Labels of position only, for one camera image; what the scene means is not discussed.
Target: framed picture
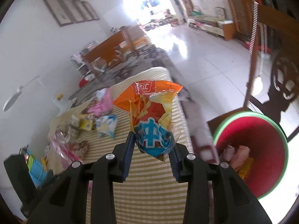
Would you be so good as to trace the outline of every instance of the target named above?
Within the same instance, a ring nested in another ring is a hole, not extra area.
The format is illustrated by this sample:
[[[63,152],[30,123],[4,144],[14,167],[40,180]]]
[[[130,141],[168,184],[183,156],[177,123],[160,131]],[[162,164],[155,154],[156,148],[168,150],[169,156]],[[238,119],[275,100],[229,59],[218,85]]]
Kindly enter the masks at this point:
[[[226,19],[225,9],[222,7],[216,7],[216,17]]]
[[[72,0],[59,0],[59,3],[74,23],[78,24],[86,21]]]
[[[87,11],[89,11],[94,20],[100,20],[99,16],[97,15],[97,12],[94,10],[94,8],[92,7],[92,5],[90,5],[89,2],[83,1],[82,3],[87,9]]]
[[[86,21],[93,21],[94,18],[89,13],[89,11],[86,9],[86,7],[83,5],[83,3],[79,0],[72,0],[73,4],[77,7],[77,9],[80,11],[81,15],[85,18]]]
[[[44,0],[44,2],[59,26],[65,26],[74,23],[60,5],[59,0]]]

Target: yellow object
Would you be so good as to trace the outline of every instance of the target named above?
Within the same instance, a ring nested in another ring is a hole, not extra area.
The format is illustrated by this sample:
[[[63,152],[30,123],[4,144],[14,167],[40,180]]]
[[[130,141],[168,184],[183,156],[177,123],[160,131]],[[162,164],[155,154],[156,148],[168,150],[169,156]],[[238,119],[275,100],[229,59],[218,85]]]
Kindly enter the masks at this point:
[[[79,129],[91,131],[92,130],[93,121],[92,120],[80,120]]]
[[[63,94],[62,93],[58,93],[57,96],[56,96],[56,99],[58,101],[60,101],[62,98],[63,98]]]
[[[240,170],[238,172],[241,179],[244,179],[246,177],[246,175],[248,174],[248,172],[250,170],[250,166],[252,163],[253,163],[252,157],[247,158],[247,160],[244,162],[244,164],[242,165],[242,167],[240,168]]]
[[[41,164],[42,164],[42,167],[44,168],[44,171],[47,172],[48,169],[47,169],[47,164],[46,164],[44,157],[41,158]]]

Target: wooden cabinet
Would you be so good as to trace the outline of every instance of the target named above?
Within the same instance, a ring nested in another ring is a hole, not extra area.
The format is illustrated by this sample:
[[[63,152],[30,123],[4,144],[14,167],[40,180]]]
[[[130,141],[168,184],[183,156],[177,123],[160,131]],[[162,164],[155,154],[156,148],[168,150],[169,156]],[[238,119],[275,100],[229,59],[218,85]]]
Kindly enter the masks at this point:
[[[236,24],[236,30],[246,36],[251,35],[254,0],[228,0]]]

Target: chair backrest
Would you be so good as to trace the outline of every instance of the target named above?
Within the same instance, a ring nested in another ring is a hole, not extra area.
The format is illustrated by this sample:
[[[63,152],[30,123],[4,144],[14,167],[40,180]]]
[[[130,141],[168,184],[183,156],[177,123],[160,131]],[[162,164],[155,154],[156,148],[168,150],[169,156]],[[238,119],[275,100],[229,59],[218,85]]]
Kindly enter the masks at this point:
[[[271,57],[273,64],[268,90],[269,100],[261,103],[251,95],[259,48],[259,29],[257,29],[244,107],[250,101],[280,126],[281,112],[286,111],[299,94],[299,22],[264,5],[258,5],[258,22],[276,30],[281,48]],[[299,126],[287,137],[287,140],[290,141],[298,132]]]

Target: chip bag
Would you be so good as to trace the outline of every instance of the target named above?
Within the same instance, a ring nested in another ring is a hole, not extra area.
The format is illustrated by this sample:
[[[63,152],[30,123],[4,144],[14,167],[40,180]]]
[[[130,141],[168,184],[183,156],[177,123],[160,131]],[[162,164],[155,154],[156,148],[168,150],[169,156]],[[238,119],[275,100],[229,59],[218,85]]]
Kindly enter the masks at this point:
[[[141,153],[165,161],[173,149],[172,101],[182,88],[170,81],[137,81],[114,100],[116,107],[129,111],[130,129]]]

